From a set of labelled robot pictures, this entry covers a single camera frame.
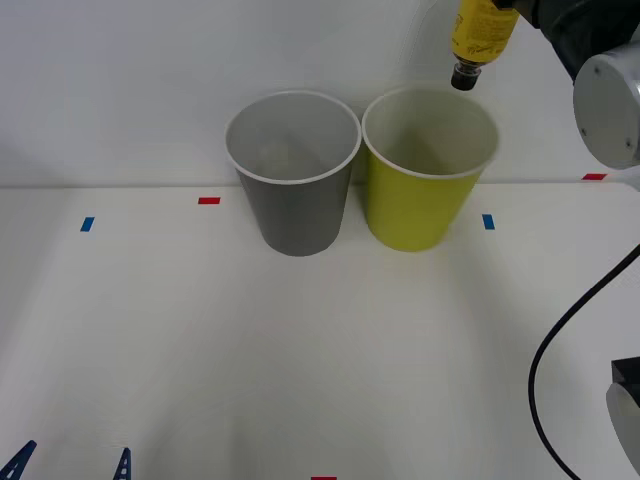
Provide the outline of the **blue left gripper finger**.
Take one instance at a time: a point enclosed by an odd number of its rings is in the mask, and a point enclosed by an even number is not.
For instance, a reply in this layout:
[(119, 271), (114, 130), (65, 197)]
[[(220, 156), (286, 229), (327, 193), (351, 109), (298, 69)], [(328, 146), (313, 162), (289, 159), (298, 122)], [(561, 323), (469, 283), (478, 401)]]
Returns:
[(19, 480), (29, 462), (37, 443), (29, 440), (1, 469), (1, 480)]
[(113, 475), (113, 480), (131, 480), (132, 479), (132, 456), (131, 450), (125, 447), (121, 453), (119, 462)]

